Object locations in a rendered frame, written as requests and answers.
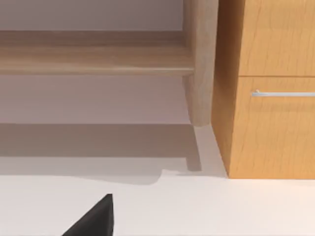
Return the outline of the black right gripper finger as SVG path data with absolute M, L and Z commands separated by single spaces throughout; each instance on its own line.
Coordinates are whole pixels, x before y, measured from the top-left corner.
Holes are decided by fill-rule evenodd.
M 106 194 L 62 236 L 113 236 L 113 194 Z

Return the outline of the pale wooden open shelf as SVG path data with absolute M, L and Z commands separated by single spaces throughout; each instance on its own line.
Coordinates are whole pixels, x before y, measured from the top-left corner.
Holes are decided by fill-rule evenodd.
M 181 30 L 0 30 L 0 74 L 181 76 L 191 124 L 208 125 L 218 4 L 183 0 Z

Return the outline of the orange wooden cupboard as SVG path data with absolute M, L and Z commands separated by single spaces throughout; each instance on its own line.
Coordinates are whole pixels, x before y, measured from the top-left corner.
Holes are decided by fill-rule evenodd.
M 232 133 L 239 78 L 315 78 L 315 76 L 241 76 L 239 74 L 244 5 L 245 0 L 219 0 L 212 127 L 227 174 L 231 159 Z

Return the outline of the orange wooden drawer front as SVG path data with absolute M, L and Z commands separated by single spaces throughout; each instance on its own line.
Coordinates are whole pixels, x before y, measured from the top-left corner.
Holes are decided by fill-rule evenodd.
M 241 76 L 315 76 L 315 0 L 245 0 Z
M 315 179 L 315 97 L 253 97 L 256 90 L 315 92 L 315 78 L 239 78 L 229 177 Z

